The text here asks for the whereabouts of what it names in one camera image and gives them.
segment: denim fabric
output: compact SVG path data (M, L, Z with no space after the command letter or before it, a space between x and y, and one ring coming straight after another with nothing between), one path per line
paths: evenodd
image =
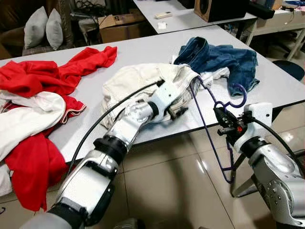
M188 64L197 73L214 72L228 67L228 91L231 96L241 95L239 88L232 85L238 83L248 92L259 83L255 79L257 65L256 52L248 49L235 49L232 45L209 45L202 37L193 37L181 47L174 64Z

